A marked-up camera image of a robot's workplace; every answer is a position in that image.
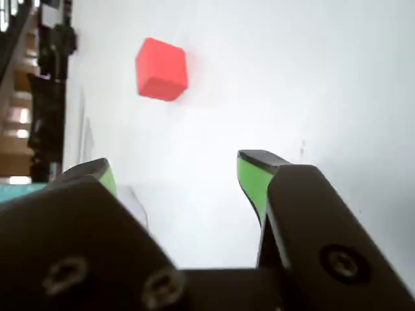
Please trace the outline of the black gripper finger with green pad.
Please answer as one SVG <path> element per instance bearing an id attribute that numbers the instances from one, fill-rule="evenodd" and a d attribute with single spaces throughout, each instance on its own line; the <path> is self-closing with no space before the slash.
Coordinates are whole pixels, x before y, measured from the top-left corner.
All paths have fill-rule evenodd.
<path id="1" fill-rule="evenodd" d="M 261 226 L 257 266 L 282 310 L 413 310 L 414 298 L 321 171 L 240 150 L 237 180 Z"/>
<path id="2" fill-rule="evenodd" d="M 186 289 L 96 172 L 1 204 L 2 310 L 180 310 Z"/>

